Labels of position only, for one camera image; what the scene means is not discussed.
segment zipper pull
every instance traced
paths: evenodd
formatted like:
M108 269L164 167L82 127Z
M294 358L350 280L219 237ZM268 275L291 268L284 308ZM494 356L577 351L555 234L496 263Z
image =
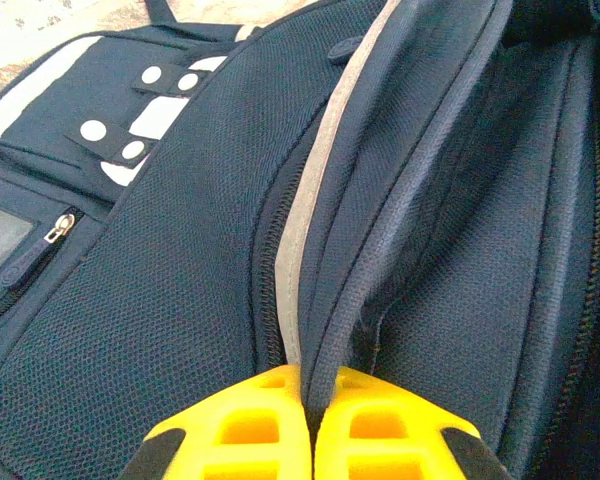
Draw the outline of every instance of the zipper pull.
M53 248L58 239L66 236L76 223L72 213L61 215L55 226L43 238L34 243L22 256L13 261L2 273L0 283L4 288L21 286L35 267Z

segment zipper teeth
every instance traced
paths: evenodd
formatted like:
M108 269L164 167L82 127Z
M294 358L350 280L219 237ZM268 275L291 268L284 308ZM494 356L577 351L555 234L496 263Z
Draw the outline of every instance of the zipper teeth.
M267 363L269 368L281 365L285 361L282 336L278 325L278 307L276 302L275 288L275 262L282 231L287 222L287 217L293 199L295 198L304 163L298 166L293 173L287 189L284 192L276 211L273 215L271 225L267 232L262 249L262 269L260 270L260 294L262 306L262 324L267 344Z
M78 210L75 207L68 208L63 213L63 215L69 215L69 214L73 214L76 217L76 223L78 223L78 221L80 221L80 219L84 216L84 212L81 212L80 210ZM40 274L42 274L42 272L47 267L47 265L49 265L49 263L51 263L51 260L53 260L56 253L58 252L58 250L60 250L60 248L66 241L66 239L67 239L67 237L63 236L63 237L60 237L56 241L56 243L54 243L52 250L47 255L45 255L45 257L40 261L40 263L36 266L35 270L27 278L27 280L24 282L24 284L22 284L20 287L14 289L14 290L6 291L2 295L2 297L0 297L0 317L2 315L4 315L5 313L7 313L11 309L11 307L13 307L16 304L16 302L18 300L20 300L20 298L25 293L27 293L27 290L29 289L29 287L31 287L31 285L33 285L33 283L38 279Z
M594 127L595 143L595 206L593 248L589 266L589 277L585 291L582 318L576 335L575 346L569 369L562 384L560 398L551 419L543 444L531 468L531 478L537 478L548 460L551 448L564 421L571 411L574 397L591 351L594 331L600 319L600 135L598 125Z

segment yellow plastic object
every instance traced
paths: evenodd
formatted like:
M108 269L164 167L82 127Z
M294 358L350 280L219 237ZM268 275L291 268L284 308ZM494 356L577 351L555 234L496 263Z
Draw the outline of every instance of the yellow plastic object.
M309 480L311 447L298 366L275 368L229 387L158 424L186 436L166 480Z
M441 434L447 427L479 437L472 424L423 398L342 368L318 433L314 478L464 480Z

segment backpack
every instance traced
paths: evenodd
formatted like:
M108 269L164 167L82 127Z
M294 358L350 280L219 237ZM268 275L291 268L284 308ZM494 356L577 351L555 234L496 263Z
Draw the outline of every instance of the backpack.
M600 0L322 0L60 45L0 94L0 479L341 366L600 478Z

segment floor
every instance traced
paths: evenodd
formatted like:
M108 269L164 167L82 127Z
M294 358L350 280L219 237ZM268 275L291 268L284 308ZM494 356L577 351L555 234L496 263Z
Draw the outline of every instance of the floor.
M179 21L266 25L315 0L169 0ZM76 35L146 25L144 0L0 0L0 90Z

